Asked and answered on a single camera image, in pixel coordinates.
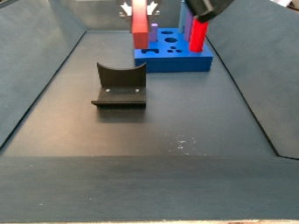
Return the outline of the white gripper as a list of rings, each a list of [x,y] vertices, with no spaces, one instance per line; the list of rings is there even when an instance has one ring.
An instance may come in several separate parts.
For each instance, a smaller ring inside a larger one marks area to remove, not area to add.
[[[206,23],[212,20],[232,4],[235,0],[184,0],[192,16],[202,22]],[[123,2],[120,7],[124,13],[132,16],[132,7]],[[158,2],[152,1],[147,5],[147,15],[152,16],[158,10]]]

